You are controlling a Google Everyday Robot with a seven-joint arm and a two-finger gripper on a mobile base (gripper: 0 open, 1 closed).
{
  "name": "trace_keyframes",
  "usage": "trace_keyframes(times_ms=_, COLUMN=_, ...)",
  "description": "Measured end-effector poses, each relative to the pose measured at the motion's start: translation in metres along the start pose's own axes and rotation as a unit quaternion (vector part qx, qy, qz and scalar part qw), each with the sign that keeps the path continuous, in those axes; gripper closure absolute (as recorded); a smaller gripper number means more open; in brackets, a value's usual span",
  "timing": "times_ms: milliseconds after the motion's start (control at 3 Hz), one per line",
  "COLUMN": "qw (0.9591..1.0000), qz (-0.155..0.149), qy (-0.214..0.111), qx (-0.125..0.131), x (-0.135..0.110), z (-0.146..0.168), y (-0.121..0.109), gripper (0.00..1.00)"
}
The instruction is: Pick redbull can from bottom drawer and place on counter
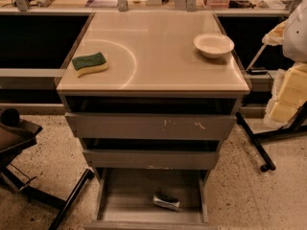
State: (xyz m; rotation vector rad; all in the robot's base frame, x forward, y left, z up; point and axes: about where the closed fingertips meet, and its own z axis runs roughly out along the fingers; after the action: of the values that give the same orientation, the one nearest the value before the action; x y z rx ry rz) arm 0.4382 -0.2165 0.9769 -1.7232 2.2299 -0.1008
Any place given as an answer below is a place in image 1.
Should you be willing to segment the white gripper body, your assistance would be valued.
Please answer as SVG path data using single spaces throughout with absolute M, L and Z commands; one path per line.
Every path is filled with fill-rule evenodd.
M 272 85 L 272 97 L 265 110 L 264 124 L 272 128 L 286 126 L 307 101 L 307 64 L 296 62 L 288 70 L 278 69 Z

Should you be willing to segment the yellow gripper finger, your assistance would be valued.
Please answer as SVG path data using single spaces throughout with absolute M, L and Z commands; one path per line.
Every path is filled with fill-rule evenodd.
M 265 34 L 262 38 L 262 42 L 266 45 L 277 46 L 282 45 L 284 41 L 284 30 L 286 21 L 283 21 L 276 25 L 272 30 Z

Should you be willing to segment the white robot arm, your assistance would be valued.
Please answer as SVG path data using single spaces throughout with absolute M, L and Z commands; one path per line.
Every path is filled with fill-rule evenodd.
M 286 21 L 265 34 L 262 42 L 281 45 L 283 56 L 294 62 L 288 70 L 277 70 L 265 111 L 264 123 L 280 128 L 307 101 L 307 0 L 302 0 Z

